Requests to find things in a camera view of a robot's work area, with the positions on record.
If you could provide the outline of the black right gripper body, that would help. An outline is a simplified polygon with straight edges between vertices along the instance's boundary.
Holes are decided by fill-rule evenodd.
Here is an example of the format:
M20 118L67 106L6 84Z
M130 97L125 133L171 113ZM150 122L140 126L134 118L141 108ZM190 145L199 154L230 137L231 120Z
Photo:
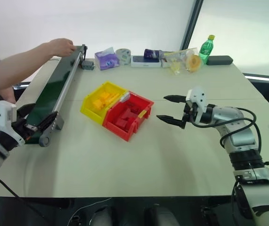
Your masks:
M190 106L188 102L185 103L183 115L182 115L182 119L181 119L181 121L182 121L181 128L182 129L185 128L187 123L192 123L193 121L195 121L196 108L197 108L196 103L193 103L192 106Z

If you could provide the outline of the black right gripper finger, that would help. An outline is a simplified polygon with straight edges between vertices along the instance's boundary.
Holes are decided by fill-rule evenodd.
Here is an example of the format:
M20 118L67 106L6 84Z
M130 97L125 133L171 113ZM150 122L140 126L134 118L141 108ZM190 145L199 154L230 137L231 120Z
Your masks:
M181 95L167 95L167 96L164 96L163 98L174 103L186 102L186 96L181 96Z
M185 128L186 122L183 120L174 119L168 115L157 115L157 118L170 125L178 126L181 129Z

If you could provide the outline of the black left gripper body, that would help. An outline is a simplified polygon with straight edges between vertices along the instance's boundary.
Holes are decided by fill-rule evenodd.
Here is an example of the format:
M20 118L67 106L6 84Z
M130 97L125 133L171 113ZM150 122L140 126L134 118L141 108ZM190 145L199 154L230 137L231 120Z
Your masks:
M13 130L17 134L19 134L23 139L30 139L39 130L37 132L27 131L24 128L25 124L28 124L26 118L20 118L20 119L17 118L16 121L11 124L11 126L12 126Z

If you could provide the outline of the person's bare hand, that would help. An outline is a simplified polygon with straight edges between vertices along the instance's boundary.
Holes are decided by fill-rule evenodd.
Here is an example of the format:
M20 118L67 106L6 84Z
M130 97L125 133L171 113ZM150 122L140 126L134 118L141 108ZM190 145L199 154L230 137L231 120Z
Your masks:
M9 88L0 90L0 100L5 100L12 104L16 103L14 89L12 86Z
M53 57L67 57L77 49L73 42L66 38L51 40L47 43L47 45L49 52Z

